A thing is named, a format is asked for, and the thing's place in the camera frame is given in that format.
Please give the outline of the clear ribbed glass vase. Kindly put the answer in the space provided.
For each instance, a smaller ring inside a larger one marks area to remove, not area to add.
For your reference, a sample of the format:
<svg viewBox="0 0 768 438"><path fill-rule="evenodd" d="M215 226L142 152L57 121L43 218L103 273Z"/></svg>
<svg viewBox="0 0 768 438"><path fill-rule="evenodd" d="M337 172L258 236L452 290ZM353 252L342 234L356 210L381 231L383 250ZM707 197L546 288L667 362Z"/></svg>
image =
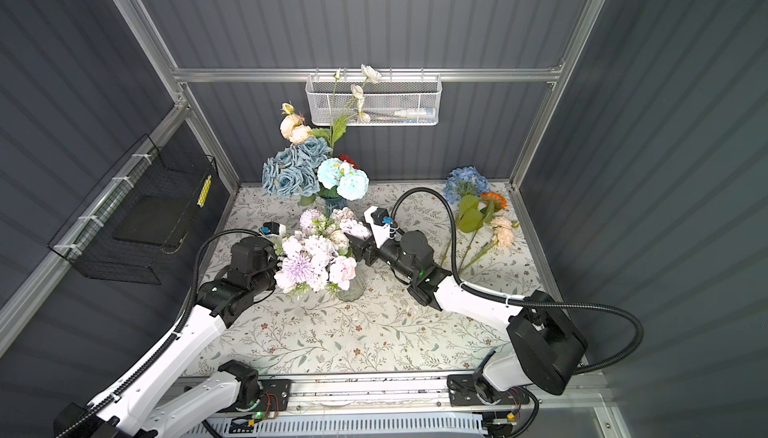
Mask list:
<svg viewBox="0 0 768 438"><path fill-rule="evenodd" d="M339 288L335 292L335 297L342 302L354 302L360 299L367 289L366 277L364 274L357 273L349 281L349 287L346 290Z"/></svg>

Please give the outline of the pink peach flower bunch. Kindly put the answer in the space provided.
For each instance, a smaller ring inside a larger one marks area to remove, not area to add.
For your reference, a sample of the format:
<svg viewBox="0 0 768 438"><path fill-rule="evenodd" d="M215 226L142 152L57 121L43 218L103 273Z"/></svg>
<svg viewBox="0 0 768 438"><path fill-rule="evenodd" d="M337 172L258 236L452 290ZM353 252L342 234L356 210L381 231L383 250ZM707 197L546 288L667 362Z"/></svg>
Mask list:
<svg viewBox="0 0 768 438"><path fill-rule="evenodd" d="M320 236L296 233L281 240L276 286L285 294L349 291L357 261L349 250Z"/></svg>

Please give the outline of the pale blue peony stem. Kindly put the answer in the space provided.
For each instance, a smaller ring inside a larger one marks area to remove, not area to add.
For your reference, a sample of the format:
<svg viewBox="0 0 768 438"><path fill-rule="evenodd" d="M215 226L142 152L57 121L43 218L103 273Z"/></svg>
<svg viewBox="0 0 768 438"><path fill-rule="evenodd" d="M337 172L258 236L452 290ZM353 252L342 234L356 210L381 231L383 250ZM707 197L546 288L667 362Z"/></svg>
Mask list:
<svg viewBox="0 0 768 438"><path fill-rule="evenodd" d="M370 183L364 171L339 158L329 158L322 162L317 169L317 178L320 197L348 201L362 199Z"/></svg>

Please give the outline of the blue hydrangea flower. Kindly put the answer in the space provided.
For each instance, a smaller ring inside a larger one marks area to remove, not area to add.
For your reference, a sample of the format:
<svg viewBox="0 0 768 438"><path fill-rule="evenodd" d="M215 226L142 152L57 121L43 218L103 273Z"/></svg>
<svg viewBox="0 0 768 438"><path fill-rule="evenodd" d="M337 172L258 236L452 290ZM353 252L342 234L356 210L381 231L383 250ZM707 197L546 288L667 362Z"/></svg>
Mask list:
<svg viewBox="0 0 768 438"><path fill-rule="evenodd" d="M446 180L444 196L456 209L457 230L473 243L497 209L488 180L473 166L456 168Z"/></svg>

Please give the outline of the red gerbera flower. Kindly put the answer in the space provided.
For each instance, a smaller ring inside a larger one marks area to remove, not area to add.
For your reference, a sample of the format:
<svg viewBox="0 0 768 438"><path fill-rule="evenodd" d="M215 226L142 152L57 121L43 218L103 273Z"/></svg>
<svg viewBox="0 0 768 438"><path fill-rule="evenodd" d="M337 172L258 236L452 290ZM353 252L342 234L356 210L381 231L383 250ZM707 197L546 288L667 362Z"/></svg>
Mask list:
<svg viewBox="0 0 768 438"><path fill-rule="evenodd" d="M347 155L340 155L338 158L342 162L349 164L353 169L359 169L357 167L357 164L355 163L355 161L352 160L349 156L347 156Z"/></svg>

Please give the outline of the dusty blue rose bunch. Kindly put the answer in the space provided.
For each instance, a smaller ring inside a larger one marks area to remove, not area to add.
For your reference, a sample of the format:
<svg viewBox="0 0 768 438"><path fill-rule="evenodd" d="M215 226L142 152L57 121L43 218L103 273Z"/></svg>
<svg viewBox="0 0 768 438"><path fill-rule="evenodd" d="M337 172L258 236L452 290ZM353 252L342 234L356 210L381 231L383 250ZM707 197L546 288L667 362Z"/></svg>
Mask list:
<svg viewBox="0 0 768 438"><path fill-rule="evenodd" d="M281 199L310 198L321 190L317 170L331 155L323 138L310 137L291 145L263 164L262 188Z"/></svg>

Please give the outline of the white peony flower stem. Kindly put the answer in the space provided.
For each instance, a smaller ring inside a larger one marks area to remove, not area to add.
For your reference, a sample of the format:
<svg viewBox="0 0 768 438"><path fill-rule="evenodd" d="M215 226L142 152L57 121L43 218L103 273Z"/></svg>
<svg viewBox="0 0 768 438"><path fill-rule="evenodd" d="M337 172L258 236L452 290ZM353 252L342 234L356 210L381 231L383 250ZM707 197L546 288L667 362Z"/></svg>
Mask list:
<svg viewBox="0 0 768 438"><path fill-rule="evenodd" d="M281 111L284 115L279 129L282 137L292 145L298 145L306 142L312 137L312 128L307 126L302 115L295 112L295 108L290 103L283 103Z"/></svg>

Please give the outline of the white poppy flower stem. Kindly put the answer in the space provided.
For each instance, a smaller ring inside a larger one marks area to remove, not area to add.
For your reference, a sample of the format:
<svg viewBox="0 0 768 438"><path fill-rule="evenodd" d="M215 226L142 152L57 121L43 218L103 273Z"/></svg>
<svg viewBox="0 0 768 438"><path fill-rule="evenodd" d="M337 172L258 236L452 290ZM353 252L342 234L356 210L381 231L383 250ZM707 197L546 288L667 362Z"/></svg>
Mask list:
<svg viewBox="0 0 768 438"><path fill-rule="evenodd" d="M334 149L336 143L344 136L347 126L351 120L358 118L368 119L369 116L364 112L365 88L368 84L378 84L382 81L382 75L371 66L362 64L360 71L363 75L361 85L352 84L350 86L351 97L334 112L333 105L336 101L337 90L342 81L342 70L337 69L333 75L334 85L331 94L331 103L329 111L331 112L331 121L328 128L318 128L312 132L316 138L323 139L331 149Z"/></svg>

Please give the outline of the blue purple glass vase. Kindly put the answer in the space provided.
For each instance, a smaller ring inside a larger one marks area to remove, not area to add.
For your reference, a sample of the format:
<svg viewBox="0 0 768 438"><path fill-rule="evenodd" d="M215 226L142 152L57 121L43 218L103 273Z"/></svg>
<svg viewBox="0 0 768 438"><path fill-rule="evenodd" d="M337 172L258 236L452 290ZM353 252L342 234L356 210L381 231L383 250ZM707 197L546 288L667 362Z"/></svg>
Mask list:
<svg viewBox="0 0 768 438"><path fill-rule="evenodd" d="M334 210L342 210L348 206L347 200L343 197L324 198L323 201L327 213L332 213Z"/></svg>

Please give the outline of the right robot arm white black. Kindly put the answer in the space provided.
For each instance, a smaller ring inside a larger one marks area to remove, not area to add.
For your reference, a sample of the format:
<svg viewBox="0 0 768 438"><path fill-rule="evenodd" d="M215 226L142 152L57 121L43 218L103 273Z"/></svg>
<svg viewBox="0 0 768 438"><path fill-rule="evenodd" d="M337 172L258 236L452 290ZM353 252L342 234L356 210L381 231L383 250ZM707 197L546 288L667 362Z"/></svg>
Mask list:
<svg viewBox="0 0 768 438"><path fill-rule="evenodd" d="M433 260L433 249L421 232L378 243L373 237L349 238L352 255L371 265L386 263L402 275L408 294L420 305L460 314L507 334L512 348L491 351L473 372L471 388L493 404L513 388L533 384L561 395L585 354L587 341L548 294L495 295L486 289L460 286Z"/></svg>

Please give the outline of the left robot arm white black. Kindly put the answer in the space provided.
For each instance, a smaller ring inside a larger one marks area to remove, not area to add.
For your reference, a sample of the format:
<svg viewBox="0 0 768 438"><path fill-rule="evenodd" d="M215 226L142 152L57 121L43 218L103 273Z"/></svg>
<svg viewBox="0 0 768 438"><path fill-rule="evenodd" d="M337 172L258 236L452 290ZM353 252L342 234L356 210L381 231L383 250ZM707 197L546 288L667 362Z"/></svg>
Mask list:
<svg viewBox="0 0 768 438"><path fill-rule="evenodd" d="M264 391L258 372L237 360L219 366L203 383L161 405L160 399L191 361L237 319L275 290L278 257L270 232L240 230L231 262L210 282L200 270L181 315L122 377L84 406L68 405L54 421L57 437L178 437L218 411L251 413L279 402Z"/></svg>

